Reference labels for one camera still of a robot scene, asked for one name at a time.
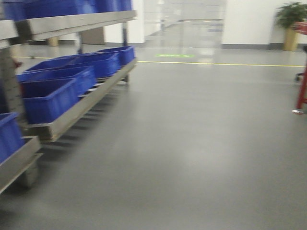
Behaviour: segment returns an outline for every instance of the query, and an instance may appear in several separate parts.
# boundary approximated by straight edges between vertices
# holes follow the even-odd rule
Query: metal shelf
[[[10,46],[9,39],[17,37],[14,21],[2,20],[0,21],[0,49]]]
[[[36,124],[28,126],[28,134],[39,136],[41,142],[57,141],[70,127],[72,127],[85,113],[96,105],[120,80],[125,78],[134,68],[137,60],[124,66],[115,75],[104,83],[98,84],[70,110],[60,116],[57,120],[48,124]]]
[[[47,39],[131,21],[136,11],[119,11],[34,18],[16,22],[21,42]]]
[[[42,156],[38,137],[24,137],[26,144],[0,164],[0,194]]]

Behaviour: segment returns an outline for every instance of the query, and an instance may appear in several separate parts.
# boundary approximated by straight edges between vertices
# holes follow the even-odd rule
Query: green floor marking
[[[194,54],[157,54],[156,57],[160,58],[193,58]]]

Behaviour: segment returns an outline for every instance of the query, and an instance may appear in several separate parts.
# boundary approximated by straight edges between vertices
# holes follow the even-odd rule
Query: stainless steel rack
[[[85,113],[96,105],[119,81],[123,80],[135,67],[136,59],[124,66],[103,83],[96,84],[89,93],[57,120],[47,124],[28,126],[28,134],[39,136],[42,142],[54,142],[73,126]]]
[[[40,149],[39,138],[42,142],[56,141],[119,81],[128,82],[129,72],[136,64],[136,59],[134,59],[112,77],[101,80],[75,106],[54,122],[29,125],[25,116],[19,83],[15,76],[10,45],[122,23],[123,46],[126,46],[128,44],[127,22],[133,20],[135,16],[136,11],[120,11],[36,18],[19,22],[0,21],[0,93],[4,93],[7,109],[10,112],[19,113],[17,121],[24,133],[30,136],[24,138],[26,144],[22,148],[0,164],[0,193],[15,180],[25,186],[31,186],[37,177],[36,161],[42,155],[37,154]]]

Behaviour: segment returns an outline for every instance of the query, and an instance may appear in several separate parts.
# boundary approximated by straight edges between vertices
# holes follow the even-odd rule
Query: red metal frame
[[[301,88],[298,94],[298,99],[297,99],[297,104],[296,104],[297,109],[301,109],[303,108],[304,104],[307,104],[307,98],[305,98],[306,89],[307,89],[307,66],[304,72],[302,85],[301,85]]]
[[[307,23],[306,22],[297,22],[295,23],[295,30],[303,35],[307,35]],[[307,64],[302,80],[302,85],[298,94],[298,99],[296,103],[296,108],[297,109],[302,109],[304,104],[307,104],[307,98],[306,96],[306,90],[307,90]]]

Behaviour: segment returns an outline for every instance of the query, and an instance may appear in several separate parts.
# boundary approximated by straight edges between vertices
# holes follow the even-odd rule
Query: potted plant
[[[293,25],[295,22],[303,22],[307,17],[307,4],[290,2],[279,8],[277,12],[277,25],[285,29],[283,49],[295,51],[297,49],[297,33]]]

